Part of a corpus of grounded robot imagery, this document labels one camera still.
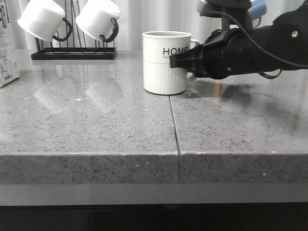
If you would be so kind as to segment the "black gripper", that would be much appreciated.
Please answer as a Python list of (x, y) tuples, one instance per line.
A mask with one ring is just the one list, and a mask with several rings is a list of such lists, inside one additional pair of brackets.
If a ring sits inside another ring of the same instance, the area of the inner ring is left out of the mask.
[(183, 68), (196, 77), (224, 79), (228, 76), (258, 73), (258, 49), (240, 29), (217, 30), (200, 45), (169, 57), (171, 68)]

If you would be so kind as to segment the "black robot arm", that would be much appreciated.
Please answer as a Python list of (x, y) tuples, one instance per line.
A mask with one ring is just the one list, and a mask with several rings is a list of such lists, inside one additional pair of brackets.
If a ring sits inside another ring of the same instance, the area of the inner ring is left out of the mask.
[(308, 67), (308, 3), (278, 16), (270, 26), (253, 28), (250, 0), (202, 0), (201, 16), (220, 18), (221, 29), (203, 44), (170, 56), (171, 68), (183, 68), (200, 78), (224, 79)]

